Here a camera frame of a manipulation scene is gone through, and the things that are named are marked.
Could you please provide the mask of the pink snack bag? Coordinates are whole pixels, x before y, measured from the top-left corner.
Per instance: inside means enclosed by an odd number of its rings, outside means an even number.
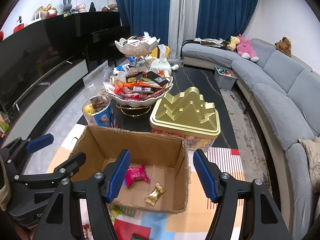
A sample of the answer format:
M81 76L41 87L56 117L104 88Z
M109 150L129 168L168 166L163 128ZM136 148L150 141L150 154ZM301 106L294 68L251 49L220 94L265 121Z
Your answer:
M124 184L125 187L130 187L133 183L138 181L145 181L150 183L150 178L146 174L146 166L140 165L137 167L129 167L125 174Z

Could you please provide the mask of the gold candy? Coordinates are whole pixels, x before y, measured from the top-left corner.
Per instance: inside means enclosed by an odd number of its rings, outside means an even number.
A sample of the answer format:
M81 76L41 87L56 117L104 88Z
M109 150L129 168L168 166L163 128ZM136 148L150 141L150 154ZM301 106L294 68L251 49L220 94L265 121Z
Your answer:
M158 199L166 192L166 189L160 185L159 183L157 183L155 185L155 188L153 189L153 191L148 194L144 200L152 205L152 206L155 206L155 204L157 203Z

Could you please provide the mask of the colourful patterned tablecloth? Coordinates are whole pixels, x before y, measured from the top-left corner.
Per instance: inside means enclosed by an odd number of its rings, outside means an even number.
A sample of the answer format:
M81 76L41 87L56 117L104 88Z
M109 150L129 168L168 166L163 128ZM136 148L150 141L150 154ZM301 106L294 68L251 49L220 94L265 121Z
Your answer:
M56 166L68 158L84 129L85 125L74 125L55 153L47 172L52 172ZM178 215L161 215L158 212L143 211L136 211L135 217L119 215L116 222L121 225L121 233L124 232L123 225L133 226L135 229L144 229L141 227L144 226L151 228L150 239L205 239L216 210L216 204L205 197L193 165L193 151L189 150L188 155L190 182L186 211ZM215 162L222 172L228 172L236 179L245 180L238 150L212 147L206 153L206 156L211 162ZM243 204L243 200L238 201L231 239L238 239L239 237Z

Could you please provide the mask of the white TV cabinet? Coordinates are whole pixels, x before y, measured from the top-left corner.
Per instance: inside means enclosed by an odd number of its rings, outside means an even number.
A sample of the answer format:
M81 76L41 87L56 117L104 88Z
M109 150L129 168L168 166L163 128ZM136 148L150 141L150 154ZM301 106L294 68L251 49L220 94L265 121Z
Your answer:
M31 100L31 103L18 115L17 120L3 139L3 144L17 138L27 139L51 107L88 73L85 60L67 64L67 67L69 69L52 81L49 86L40 88L40 94Z

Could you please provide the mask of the brown cardboard box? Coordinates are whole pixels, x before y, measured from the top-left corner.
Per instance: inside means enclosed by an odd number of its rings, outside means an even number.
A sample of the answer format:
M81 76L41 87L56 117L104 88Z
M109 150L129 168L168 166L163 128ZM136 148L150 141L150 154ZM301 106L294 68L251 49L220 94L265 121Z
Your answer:
M86 162L72 176L72 181L85 180L95 172L103 171L123 149L130 152L132 167L146 166L150 183L138 181L128 188L123 185L114 202L148 211L174 214L184 212L188 202L188 149L186 142L178 137L87 126L70 153L71 156L78 152L86 155ZM152 206L144 198L157 183L166 192Z

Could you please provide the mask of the clear jar of nuts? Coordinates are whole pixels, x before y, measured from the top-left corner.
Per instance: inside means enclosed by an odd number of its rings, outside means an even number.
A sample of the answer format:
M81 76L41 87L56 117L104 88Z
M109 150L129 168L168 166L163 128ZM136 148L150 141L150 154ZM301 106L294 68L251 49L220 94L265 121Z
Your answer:
M111 100L105 95L91 97L82 106L82 113L89 125L117 128Z

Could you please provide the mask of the beige blanket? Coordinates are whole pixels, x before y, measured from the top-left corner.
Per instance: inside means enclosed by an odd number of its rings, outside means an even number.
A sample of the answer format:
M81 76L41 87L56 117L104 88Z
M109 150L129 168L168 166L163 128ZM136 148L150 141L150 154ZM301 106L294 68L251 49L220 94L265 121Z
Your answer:
M319 137L312 140L299 139L298 142L304 147L309 162L309 174L313 191L319 192Z

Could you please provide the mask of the black television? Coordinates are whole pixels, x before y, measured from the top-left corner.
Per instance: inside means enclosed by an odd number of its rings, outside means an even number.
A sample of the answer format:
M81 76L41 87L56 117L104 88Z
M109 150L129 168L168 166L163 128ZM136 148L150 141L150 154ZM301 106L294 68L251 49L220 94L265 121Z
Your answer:
M73 20L54 17L28 25L1 42L1 103L9 111L40 77L73 56Z

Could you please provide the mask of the tiered white snack bowl stand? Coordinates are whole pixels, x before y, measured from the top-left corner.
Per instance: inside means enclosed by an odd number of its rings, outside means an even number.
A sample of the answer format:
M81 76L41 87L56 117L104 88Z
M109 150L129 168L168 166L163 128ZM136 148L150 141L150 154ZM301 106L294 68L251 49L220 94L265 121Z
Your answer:
M142 36L121 38L115 45L129 63L114 68L104 88L121 113L131 117L144 115L172 89L171 72L178 65L170 65L169 47L146 31Z

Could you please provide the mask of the gold mountain lid tin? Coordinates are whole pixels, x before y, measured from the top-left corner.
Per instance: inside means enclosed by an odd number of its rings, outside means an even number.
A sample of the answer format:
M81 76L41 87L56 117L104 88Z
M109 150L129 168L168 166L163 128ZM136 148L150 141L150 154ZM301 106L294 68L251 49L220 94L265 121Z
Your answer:
M208 151L221 133L215 104L206 102L196 87L171 95L166 92L150 115L152 133L183 138L190 150Z

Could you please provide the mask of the grey storage bin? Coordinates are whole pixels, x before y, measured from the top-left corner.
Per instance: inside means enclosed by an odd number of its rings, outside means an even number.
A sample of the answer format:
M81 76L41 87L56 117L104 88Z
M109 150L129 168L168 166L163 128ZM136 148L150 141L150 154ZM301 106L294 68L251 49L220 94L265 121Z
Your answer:
M237 80L231 69L215 66L214 77L220 89L231 90Z

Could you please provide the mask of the grey bunny plush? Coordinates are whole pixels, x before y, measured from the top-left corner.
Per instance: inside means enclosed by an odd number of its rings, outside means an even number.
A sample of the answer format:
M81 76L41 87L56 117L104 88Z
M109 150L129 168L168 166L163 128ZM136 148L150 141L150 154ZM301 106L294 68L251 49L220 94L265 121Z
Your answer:
M72 9L72 0L62 0L63 2L63 13L66 14Z

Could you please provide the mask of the pink plush toy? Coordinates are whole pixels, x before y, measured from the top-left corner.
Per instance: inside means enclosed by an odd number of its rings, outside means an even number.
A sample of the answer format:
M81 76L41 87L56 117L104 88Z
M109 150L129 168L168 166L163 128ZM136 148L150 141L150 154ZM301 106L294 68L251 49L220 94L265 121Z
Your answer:
M244 59L252 62L258 62L259 57L251 47L251 41L246 40L241 34L239 34L237 38L240 40L240 43L236 46L237 53Z

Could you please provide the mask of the brown teddy bear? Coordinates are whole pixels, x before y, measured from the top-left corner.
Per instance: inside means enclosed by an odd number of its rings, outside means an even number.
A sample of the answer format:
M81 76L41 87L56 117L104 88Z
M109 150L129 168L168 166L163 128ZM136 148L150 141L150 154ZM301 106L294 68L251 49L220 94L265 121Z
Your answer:
M276 47L276 50L291 57L291 40L289 38L283 37L280 41L276 42L274 45Z

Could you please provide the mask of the blue curtains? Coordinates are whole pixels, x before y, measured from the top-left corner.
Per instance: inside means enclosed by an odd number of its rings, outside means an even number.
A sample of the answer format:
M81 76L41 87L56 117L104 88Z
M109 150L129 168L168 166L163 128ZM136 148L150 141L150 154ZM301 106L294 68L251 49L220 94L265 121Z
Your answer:
M131 35L148 32L171 50L195 37L227 40L243 34L258 0L116 0Z

